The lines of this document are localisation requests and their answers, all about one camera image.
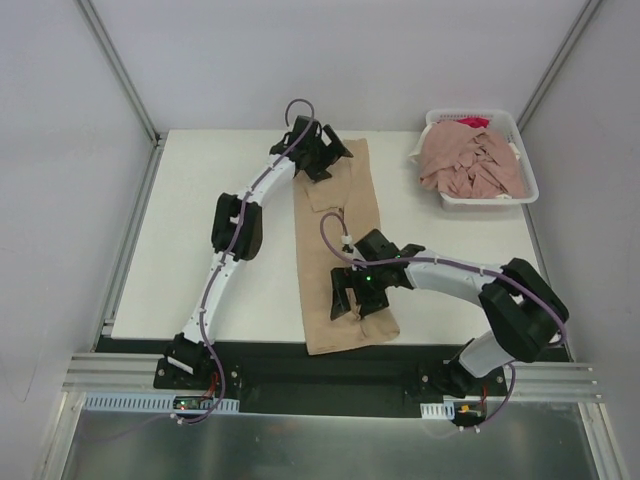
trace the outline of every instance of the red cloth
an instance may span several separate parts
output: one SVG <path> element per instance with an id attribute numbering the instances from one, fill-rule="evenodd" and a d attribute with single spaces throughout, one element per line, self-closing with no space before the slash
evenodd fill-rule
<path id="1" fill-rule="evenodd" d="M 458 123 L 469 125 L 471 128 L 487 128 L 489 126 L 489 120 L 482 117 L 461 118 Z"/>

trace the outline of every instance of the towel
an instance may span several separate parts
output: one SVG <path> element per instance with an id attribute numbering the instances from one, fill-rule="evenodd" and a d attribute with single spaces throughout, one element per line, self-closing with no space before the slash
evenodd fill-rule
<path id="1" fill-rule="evenodd" d="M 373 228 L 380 228 L 380 213 L 369 169 L 367 141 L 347 140 L 345 146 L 353 158 L 341 158 L 328 171 L 332 178 L 313 183 L 304 174 L 294 185 L 296 258 L 298 284 L 307 351 L 310 355 L 339 352 L 376 345 L 392 340 L 400 333 L 387 308 L 358 315 L 353 295 L 352 310 L 331 320 L 331 269 L 346 264 L 335 257 L 320 237 L 320 219 L 327 212 L 344 212 L 349 234 L 359 240 Z M 342 229 L 338 221 L 327 221 L 327 236 L 340 246 Z"/>
<path id="2" fill-rule="evenodd" d="M 445 121 L 433 125 L 420 152 L 420 183 L 455 198 L 526 196 L 520 167 L 507 141 L 486 128 Z"/>

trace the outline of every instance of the metal frame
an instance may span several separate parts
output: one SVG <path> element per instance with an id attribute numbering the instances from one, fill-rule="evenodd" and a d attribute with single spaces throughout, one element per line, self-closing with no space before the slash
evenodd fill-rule
<path id="1" fill-rule="evenodd" d="M 138 190 L 135 206 L 101 310 L 100 324 L 96 329 L 97 343 L 100 336 L 109 335 L 113 327 L 113 317 L 124 288 L 166 135 L 163 136 L 157 132 L 92 0 L 74 1 L 152 145 L 151 157 Z M 585 2 L 518 119 L 518 127 L 521 131 L 528 125 L 603 3 L 604 0 L 587 0 Z M 541 273 L 545 278 L 548 278 L 531 214 L 527 208 L 524 209 L 524 212 Z M 191 394 L 192 392 L 185 391 L 158 392 L 153 389 L 152 382 L 158 359 L 159 355 L 97 353 L 74 355 L 62 386 L 62 400 L 48 434 L 51 441 L 47 442 L 46 455 L 43 456 L 33 478 L 58 480 L 62 476 L 80 412 L 84 406 L 86 392 L 137 392 L 149 395 Z M 512 401 L 577 403 L 600 477 L 606 480 L 629 478 L 612 434 L 600 384 L 590 365 L 580 363 L 516 364 L 516 374 L 518 380 Z M 506 376 L 509 380 L 510 373 L 506 372 Z"/>

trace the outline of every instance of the white wall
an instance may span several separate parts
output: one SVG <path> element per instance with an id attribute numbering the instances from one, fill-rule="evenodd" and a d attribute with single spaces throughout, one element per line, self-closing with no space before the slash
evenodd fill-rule
<path id="1" fill-rule="evenodd" d="M 71 0 L 1 3 L 0 72 L 0 477 L 22 480 L 88 348 L 149 143 Z"/>
<path id="2" fill-rule="evenodd" d="M 418 130 L 443 106 L 517 117 L 583 3 L 95 0 L 160 131 L 280 128 L 296 96 L 346 130 Z"/>
<path id="3" fill-rule="evenodd" d="M 536 231 L 640 478 L 640 2 L 609 0 L 524 133 Z"/>

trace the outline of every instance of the beige cloth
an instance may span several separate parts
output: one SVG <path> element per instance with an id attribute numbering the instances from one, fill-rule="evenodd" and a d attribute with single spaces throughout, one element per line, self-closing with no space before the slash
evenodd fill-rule
<path id="1" fill-rule="evenodd" d="M 329 211 L 339 212 L 342 209 L 354 241 L 371 229 L 380 228 L 367 141 L 361 139 L 344 143 L 353 153 L 353 158 L 343 157 L 329 167 L 332 178 L 314 184 L 301 173 L 293 182 L 298 283 L 304 335 L 310 355 L 380 344 L 400 333 L 388 308 L 360 320 L 353 295 L 351 312 L 333 321 L 329 318 L 331 269 L 346 265 L 324 244 L 320 236 L 320 219 Z M 340 247 L 340 222 L 328 219 L 325 226 L 328 238 L 333 245 Z"/>
<path id="2" fill-rule="evenodd" d="M 456 198 L 526 196 L 520 165 L 498 132 L 446 121 L 424 139 L 420 183 Z"/>

